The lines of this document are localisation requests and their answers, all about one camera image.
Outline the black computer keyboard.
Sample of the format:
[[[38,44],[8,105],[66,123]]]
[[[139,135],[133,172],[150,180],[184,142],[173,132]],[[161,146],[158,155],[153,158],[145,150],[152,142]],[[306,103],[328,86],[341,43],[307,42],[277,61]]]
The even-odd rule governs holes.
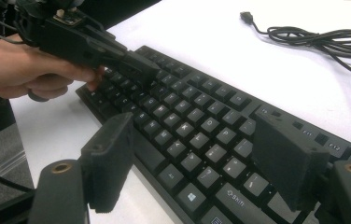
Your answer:
[[[115,68],[77,90],[100,121],[133,114],[135,165],[183,224],[351,224],[351,143],[150,47],[160,67],[139,88]],[[258,114],[279,117],[329,153],[312,210],[291,211],[252,160]]]

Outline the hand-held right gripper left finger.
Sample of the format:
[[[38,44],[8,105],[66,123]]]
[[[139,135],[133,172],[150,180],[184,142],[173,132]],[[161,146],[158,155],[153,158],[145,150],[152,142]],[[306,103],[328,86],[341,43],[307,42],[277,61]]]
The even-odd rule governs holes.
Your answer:
[[[86,200],[96,213],[111,212],[133,165],[133,114],[118,114],[81,149]]]

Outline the metal floor rail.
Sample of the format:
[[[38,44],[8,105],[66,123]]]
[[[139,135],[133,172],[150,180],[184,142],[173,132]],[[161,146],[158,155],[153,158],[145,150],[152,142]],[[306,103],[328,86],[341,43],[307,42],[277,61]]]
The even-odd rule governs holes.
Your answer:
[[[20,164],[24,163],[25,161],[25,153],[20,152],[16,156],[13,156],[10,159],[0,163],[0,184],[23,192],[29,191],[29,188],[4,178],[4,175],[12,171],[14,168],[17,168]]]

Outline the black curtain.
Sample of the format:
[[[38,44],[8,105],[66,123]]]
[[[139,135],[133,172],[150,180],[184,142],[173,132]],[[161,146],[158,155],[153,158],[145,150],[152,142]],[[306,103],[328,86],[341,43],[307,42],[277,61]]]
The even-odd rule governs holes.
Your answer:
[[[0,21],[11,24],[16,0],[0,0]],[[99,21],[106,29],[124,21],[161,0],[83,0],[77,8]]]

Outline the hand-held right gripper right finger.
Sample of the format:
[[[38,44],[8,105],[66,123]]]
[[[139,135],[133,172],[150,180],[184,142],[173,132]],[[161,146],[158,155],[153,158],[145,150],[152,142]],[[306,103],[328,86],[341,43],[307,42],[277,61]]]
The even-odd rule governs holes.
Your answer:
[[[279,117],[258,114],[252,160],[291,211],[312,210],[330,153]]]

